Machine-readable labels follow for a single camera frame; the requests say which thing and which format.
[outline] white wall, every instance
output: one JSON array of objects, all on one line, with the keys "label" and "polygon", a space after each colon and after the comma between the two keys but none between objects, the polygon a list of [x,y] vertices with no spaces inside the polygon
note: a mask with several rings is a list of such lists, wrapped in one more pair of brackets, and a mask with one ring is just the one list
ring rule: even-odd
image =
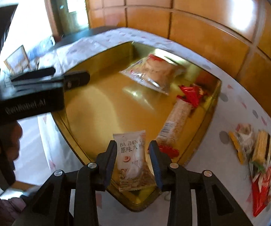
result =
[{"label": "white wall", "polygon": [[0,0],[0,6],[15,3],[18,7],[0,55],[1,69],[5,69],[4,60],[21,45],[29,51],[52,35],[44,0]]}]

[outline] white patterned tablecloth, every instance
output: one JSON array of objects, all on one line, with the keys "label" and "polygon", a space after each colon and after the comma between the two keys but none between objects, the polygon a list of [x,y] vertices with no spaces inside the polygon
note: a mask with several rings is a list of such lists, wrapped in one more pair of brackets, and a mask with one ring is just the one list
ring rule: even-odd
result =
[{"label": "white patterned tablecloth", "polygon": [[[206,169],[211,170],[236,199],[254,226],[270,225],[271,203],[257,217],[253,217],[249,169],[248,166],[239,163],[227,133],[234,130],[239,123],[251,123],[255,130],[264,129],[271,135],[271,118],[258,102],[222,69],[178,43],[131,28],[119,28],[85,37],[58,48],[40,58],[39,68],[54,66],[56,74],[61,75],[83,60],[128,41],[147,44],[174,53],[202,67],[222,81],[220,99],[212,122],[200,147],[186,168],[200,173]],[[69,170],[74,168],[77,170],[79,166],[79,163],[73,162]],[[59,166],[54,164],[51,170],[58,168]],[[127,210],[109,193],[99,192],[97,193],[99,223],[102,226],[118,225],[120,220],[120,225],[129,226],[167,225],[169,198],[169,194],[163,193],[147,209],[135,213]]]}]

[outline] metal bolt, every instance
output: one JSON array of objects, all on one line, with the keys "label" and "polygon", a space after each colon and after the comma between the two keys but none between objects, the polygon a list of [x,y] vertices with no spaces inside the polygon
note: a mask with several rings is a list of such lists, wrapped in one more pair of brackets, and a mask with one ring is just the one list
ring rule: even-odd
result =
[{"label": "metal bolt", "polygon": [[178,168],[178,164],[172,162],[172,163],[170,164],[170,167],[173,168],[173,169],[176,169],[176,168]]},{"label": "metal bolt", "polygon": [[209,171],[209,170],[205,170],[204,175],[208,176],[208,177],[211,177],[213,175],[213,173],[211,171]]},{"label": "metal bolt", "polygon": [[61,176],[62,173],[63,173],[63,172],[62,172],[61,170],[57,170],[57,171],[54,172],[54,175],[55,175],[55,176]]},{"label": "metal bolt", "polygon": [[88,166],[89,168],[91,168],[91,169],[94,169],[94,168],[97,167],[97,164],[94,163],[94,162],[91,162],[91,163],[89,163],[87,166]]}]

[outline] black strip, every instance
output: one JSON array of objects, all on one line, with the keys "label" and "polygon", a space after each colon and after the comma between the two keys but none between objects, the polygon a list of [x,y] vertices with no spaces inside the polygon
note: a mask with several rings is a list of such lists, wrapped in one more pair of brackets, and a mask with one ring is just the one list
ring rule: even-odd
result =
[{"label": "black strip", "polygon": [[265,152],[265,160],[267,161],[268,152],[269,152],[269,142],[270,142],[270,135],[267,135],[267,145],[266,145],[266,152]]}]

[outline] golden tray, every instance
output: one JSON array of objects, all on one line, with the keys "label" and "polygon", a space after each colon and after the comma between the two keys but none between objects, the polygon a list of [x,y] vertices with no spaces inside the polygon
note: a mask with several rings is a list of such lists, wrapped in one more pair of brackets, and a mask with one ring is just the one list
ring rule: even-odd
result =
[{"label": "golden tray", "polygon": [[[171,84],[169,95],[142,86],[119,73],[150,52],[162,54],[186,68],[186,73],[177,76]],[[77,70],[90,73],[89,84],[65,92],[66,108],[52,115],[63,137],[83,164],[94,162],[99,153],[105,152],[109,141],[113,140],[113,133],[146,130],[146,161],[153,172],[148,145],[162,129],[176,96],[182,94],[178,86],[195,83],[208,95],[192,111],[176,143],[175,148],[179,149],[180,155],[173,162],[184,165],[207,131],[221,87],[218,78],[195,64],[164,50],[135,42],[110,48],[69,71]],[[119,192],[116,164],[107,190],[131,211],[145,209],[160,194],[157,187]]]}]

